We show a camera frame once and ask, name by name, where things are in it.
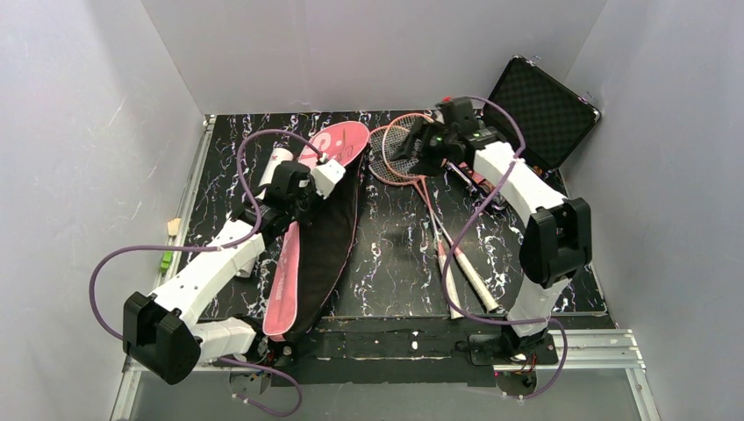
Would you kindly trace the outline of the white shuttlecock tube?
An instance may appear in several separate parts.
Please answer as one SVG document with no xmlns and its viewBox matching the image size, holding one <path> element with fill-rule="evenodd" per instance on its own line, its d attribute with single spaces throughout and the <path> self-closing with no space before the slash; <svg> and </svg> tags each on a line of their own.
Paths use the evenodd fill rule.
<svg viewBox="0 0 744 421">
<path fill-rule="evenodd" d="M 257 200 L 262 201 L 265 196 L 265 190 L 270 185 L 273 179 L 276 168 L 284 161 L 293 161 L 294 154 L 286 147 L 275 147 L 269 157 L 268 163 L 264 168 L 264 172 L 259 181 L 257 190 L 254 192 L 254 197 Z M 256 259 L 251 259 L 243 268 L 241 268 L 237 276 L 240 278 L 248 278 L 251 276 L 254 270 L 254 264 Z"/>
</svg>

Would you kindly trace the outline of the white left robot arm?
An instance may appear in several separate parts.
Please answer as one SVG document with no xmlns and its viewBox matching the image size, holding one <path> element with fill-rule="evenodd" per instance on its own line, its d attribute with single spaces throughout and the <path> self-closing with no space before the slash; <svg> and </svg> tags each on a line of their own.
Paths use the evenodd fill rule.
<svg viewBox="0 0 744 421">
<path fill-rule="evenodd" d="M 260 193 L 258 209 L 246 207 L 235 213 L 207 252 L 149 295 L 135 292 L 125 301 L 125 353 L 168 384 L 181 382 L 201 363 L 249 350 L 256 331 L 248 322 L 228 318 L 202 323 L 200 315 L 292 223 L 312 218 L 345 169 L 334 160 L 315 168 L 283 161 L 266 172 L 271 180 Z"/>
</svg>

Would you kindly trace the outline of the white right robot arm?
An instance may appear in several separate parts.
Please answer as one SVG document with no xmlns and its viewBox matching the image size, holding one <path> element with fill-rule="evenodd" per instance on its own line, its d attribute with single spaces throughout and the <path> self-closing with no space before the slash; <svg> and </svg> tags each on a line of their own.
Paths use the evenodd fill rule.
<svg viewBox="0 0 744 421">
<path fill-rule="evenodd" d="M 521 155 L 526 139 L 507 110 L 484 101 L 511 125 L 517 148 L 500 138 L 497 129 L 480 125 L 475 101 L 475 96 L 461 96 L 437 103 L 436 119 L 416 118 L 403 138 L 383 142 L 383 158 L 402 161 L 410 175 L 426 176 L 442 174 L 447 161 L 466 163 L 495 185 L 468 222 L 473 224 L 495 196 L 522 219 L 519 262 L 524 279 L 505 319 L 485 321 L 500 326 L 500 350 L 512 357 L 528 354 L 546 337 L 559 295 L 591 262 L 590 206 L 582 198 L 569 199 L 552 189 L 525 164 Z"/>
</svg>

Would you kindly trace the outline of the pink racket bag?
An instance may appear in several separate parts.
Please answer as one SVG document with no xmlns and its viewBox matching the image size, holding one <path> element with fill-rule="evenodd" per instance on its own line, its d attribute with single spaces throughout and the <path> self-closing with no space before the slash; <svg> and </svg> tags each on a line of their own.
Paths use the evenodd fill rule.
<svg viewBox="0 0 744 421">
<path fill-rule="evenodd" d="M 274 342 L 293 342 L 306 334 L 344 273 L 355 241 L 369 136 L 365 124 L 345 121 L 311 138 L 346 173 L 311 222 L 292 223 L 284 235 L 262 322 L 263 333 Z"/>
</svg>

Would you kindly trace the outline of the pink badminton racket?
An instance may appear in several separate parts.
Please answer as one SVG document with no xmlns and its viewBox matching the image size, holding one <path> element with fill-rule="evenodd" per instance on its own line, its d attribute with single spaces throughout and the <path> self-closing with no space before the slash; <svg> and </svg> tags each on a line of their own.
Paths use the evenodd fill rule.
<svg viewBox="0 0 744 421">
<path fill-rule="evenodd" d="M 431 220 L 430 229 L 435 243 L 440 279 L 444 282 L 442 288 L 447 296 L 447 307 L 450 318 L 460 319 L 463 318 L 463 315 L 452 306 L 452 303 L 460 306 L 459 296 L 454 285 L 452 271 L 450 268 L 445 268 L 447 251 L 440 236 L 440 223 L 437 222 L 435 217 L 426 183 L 420 175 L 408 174 L 411 164 L 407 159 L 399 161 L 392 159 L 392 156 L 396 152 L 396 147 L 402 144 L 408 132 L 408 129 L 400 125 L 386 125 L 371 132 L 369 138 L 371 145 L 370 171 L 383 183 L 397 186 L 412 186 L 418 192 L 426 207 L 428 217 Z"/>
<path fill-rule="evenodd" d="M 431 123 L 432 121 L 433 120 L 429 118 L 428 116 L 426 116 L 425 114 L 417 113 L 417 112 L 404 114 L 402 117 L 394 119 L 390 123 L 390 125 L 400 125 L 403 128 L 408 129 L 409 132 L 405 136 L 402 144 L 396 147 L 396 152 L 392 156 L 392 159 L 394 161 L 407 159 L 412 167 L 416 162 L 416 159 L 413 157 L 413 148 L 416 146 L 416 143 L 417 143 L 414 132 L 418 130 L 418 128 L 421 128 L 424 123 Z M 408 174 L 414 175 L 411 172 L 411 167 L 409 167 L 408 169 Z M 440 236 L 442 239 L 444 239 L 447 242 L 449 246 L 449 250 L 454 252 L 454 258 L 456 259 L 457 264 L 460 266 L 460 269 L 463 275 L 469 281 L 470 286 L 472 287 L 472 289 L 475 291 L 476 295 L 480 299 L 486 312 L 495 313 L 499 307 L 499 304 L 497 303 L 496 298 L 490 293 L 483 278 L 476 271 L 475 267 L 470 262 L 467 255 L 458 246 L 454 245 L 453 239 L 450 237 L 447 231 L 447 228 L 443 225 L 443 223 L 440 221 L 440 219 L 436 215 L 435 210 L 434 210 L 434 213 L 435 213 L 437 222 L 440 223 L 440 228 L 439 228 Z"/>
</svg>

